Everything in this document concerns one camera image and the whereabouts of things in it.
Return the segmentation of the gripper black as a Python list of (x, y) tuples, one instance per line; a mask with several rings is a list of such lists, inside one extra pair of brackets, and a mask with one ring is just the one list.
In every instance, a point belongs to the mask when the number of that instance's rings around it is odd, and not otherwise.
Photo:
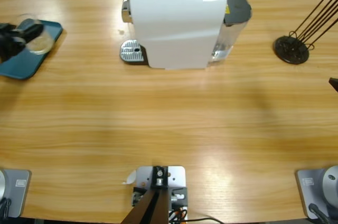
[(17, 56), (25, 49), (26, 42), (31, 42), (42, 34), (43, 24), (33, 24), (25, 29), (16, 29), (10, 23), (0, 23), (1, 32), (12, 32), (1, 34), (1, 62), (6, 62), (12, 57)]

